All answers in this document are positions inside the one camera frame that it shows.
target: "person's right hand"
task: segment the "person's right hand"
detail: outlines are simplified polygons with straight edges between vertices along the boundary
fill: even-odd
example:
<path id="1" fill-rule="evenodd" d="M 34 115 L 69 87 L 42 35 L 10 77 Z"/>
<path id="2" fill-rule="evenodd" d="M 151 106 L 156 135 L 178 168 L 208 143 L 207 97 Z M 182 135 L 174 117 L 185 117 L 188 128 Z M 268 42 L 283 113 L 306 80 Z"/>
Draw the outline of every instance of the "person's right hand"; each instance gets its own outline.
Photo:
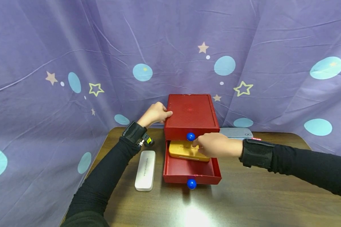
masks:
<path id="1" fill-rule="evenodd" d="M 199 136 L 192 143 L 192 147 L 199 146 L 198 151 L 209 157 L 240 157 L 242 155 L 242 140 L 229 139 L 221 133 L 206 133 Z"/>

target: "yellow star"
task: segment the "yellow star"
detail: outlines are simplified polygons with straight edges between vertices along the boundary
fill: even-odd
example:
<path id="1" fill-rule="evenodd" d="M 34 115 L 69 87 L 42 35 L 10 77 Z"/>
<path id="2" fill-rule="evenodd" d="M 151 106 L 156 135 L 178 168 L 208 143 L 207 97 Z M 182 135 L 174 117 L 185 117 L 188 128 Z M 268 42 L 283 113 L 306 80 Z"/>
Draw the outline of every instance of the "yellow star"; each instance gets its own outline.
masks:
<path id="1" fill-rule="evenodd" d="M 101 84 L 92 84 L 92 83 L 89 83 L 89 85 L 90 85 L 90 92 L 89 92 L 89 94 L 94 94 L 94 95 L 97 97 L 97 95 L 98 95 L 99 93 L 104 92 L 104 90 L 101 89 Z M 92 91 L 92 86 L 98 87 L 99 90 L 96 91 L 96 92 Z"/>
<path id="2" fill-rule="evenodd" d="M 206 46 L 205 42 L 203 42 L 201 46 L 198 46 L 198 48 L 200 49 L 200 52 L 198 53 L 202 53 L 202 52 L 206 53 L 206 49 L 209 48 L 209 46 Z"/>
<path id="3" fill-rule="evenodd" d="M 55 82 L 58 82 L 58 80 L 55 78 L 55 73 L 49 73 L 48 71 L 46 80 L 50 81 L 52 86 L 55 84 Z"/>
<path id="4" fill-rule="evenodd" d="M 241 93 L 240 93 L 240 90 L 239 90 L 239 89 L 240 89 L 242 86 L 248 87 L 248 88 L 246 89 L 247 92 L 241 92 Z M 239 97 L 240 95 L 243 95 L 243 94 L 245 94 L 245 95 L 250 95 L 250 88 L 252 88 L 253 86 L 254 86 L 254 84 L 245 84 L 245 82 L 242 81 L 241 84 L 240 84 L 240 86 L 238 86 L 237 88 L 234 88 L 234 90 L 237 91 L 237 96 L 238 96 L 238 97 Z"/>
<path id="5" fill-rule="evenodd" d="M 216 95 L 215 97 L 212 97 L 215 101 L 221 101 L 222 96 Z"/>

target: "yellow case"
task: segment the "yellow case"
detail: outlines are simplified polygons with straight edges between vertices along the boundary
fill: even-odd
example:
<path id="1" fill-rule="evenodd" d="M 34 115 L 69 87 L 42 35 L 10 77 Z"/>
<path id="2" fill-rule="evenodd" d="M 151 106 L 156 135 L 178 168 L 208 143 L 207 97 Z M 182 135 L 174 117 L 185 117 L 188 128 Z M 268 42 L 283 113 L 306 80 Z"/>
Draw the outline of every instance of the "yellow case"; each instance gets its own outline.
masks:
<path id="1" fill-rule="evenodd" d="M 171 141 L 169 153 L 173 158 L 182 158 L 201 162 L 208 162 L 210 160 L 210 158 L 198 152 L 198 146 L 193 148 L 192 142 L 190 141 Z"/>

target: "red drawer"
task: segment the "red drawer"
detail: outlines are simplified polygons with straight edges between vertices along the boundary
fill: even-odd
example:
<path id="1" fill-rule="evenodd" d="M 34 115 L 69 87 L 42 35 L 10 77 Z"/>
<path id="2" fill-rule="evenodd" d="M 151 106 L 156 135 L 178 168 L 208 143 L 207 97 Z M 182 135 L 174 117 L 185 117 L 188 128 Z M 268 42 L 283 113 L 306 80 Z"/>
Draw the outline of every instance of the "red drawer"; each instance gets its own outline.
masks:
<path id="1" fill-rule="evenodd" d="M 221 180 L 221 172 L 217 158 L 211 158 L 209 162 L 199 162 L 173 158 L 169 155 L 169 141 L 165 142 L 165 162 L 163 179 L 167 183 L 184 183 L 188 179 L 194 179 L 197 184 L 218 184 Z"/>
<path id="2" fill-rule="evenodd" d="M 211 95 L 169 95 L 167 110 L 173 115 L 165 121 L 166 140 L 187 140 L 189 132 L 197 138 L 220 131 Z"/>
<path id="3" fill-rule="evenodd" d="M 211 95 L 169 95 L 167 110 L 173 111 L 173 115 L 164 125 L 164 181 L 186 184 L 189 179 L 194 179 L 197 184 L 218 184 L 221 172 L 217 158 L 200 162 L 169 155 L 169 143 L 172 140 L 187 140 L 189 132 L 197 138 L 205 133 L 220 131 Z"/>

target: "wooden table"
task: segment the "wooden table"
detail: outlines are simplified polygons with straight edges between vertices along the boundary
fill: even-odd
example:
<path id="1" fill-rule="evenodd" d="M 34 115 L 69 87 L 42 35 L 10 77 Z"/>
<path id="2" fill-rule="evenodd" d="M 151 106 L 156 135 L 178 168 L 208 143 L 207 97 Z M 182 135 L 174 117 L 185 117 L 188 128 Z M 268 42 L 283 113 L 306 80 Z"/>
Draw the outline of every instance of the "wooden table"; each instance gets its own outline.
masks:
<path id="1" fill-rule="evenodd" d="M 91 170 L 123 130 L 111 130 Z M 152 147 L 157 154 L 153 189 L 135 190 L 138 154 L 130 161 L 107 206 L 104 217 L 110 226 L 341 226 L 341 197 L 293 176 L 245 168 L 237 158 L 218 159 L 223 177 L 218 185 L 198 185 L 189 191 L 186 185 L 167 184 L 163 181 L 163 129 L 148 132 L 156 141 Z M 290 133 L 255 132 L 254 136 L 309 149 L 299 136 Z"/>

